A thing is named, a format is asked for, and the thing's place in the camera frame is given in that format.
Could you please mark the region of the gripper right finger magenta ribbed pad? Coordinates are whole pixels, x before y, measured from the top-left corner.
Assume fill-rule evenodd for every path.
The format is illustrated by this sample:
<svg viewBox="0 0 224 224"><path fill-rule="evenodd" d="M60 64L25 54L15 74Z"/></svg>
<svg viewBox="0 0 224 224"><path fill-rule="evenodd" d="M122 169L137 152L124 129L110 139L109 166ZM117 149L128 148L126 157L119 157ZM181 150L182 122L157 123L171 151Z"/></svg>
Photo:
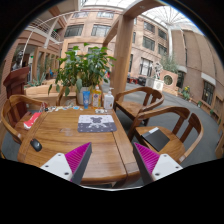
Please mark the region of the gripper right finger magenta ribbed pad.
<svg viewBox="0 0 224 224"><path fill-rule="evenodd" d="M145 185L182 169L168 154L159 155L139 143L134 144L133 154Z"/></svg>

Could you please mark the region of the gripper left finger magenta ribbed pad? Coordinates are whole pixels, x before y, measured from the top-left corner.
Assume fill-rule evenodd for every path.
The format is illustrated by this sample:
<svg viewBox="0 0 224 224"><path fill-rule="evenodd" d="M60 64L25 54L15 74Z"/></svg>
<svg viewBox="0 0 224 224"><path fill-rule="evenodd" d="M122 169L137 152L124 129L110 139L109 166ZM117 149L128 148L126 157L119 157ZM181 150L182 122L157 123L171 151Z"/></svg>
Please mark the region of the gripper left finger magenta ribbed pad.
<svg viewBox="0 0 224 224"><path fill-rule="evenodd" d="M50 160L42 165L41 168L56 176L79 185L81 183L91 153L92 144L88 142L66 154L55 154Z"/></svg>

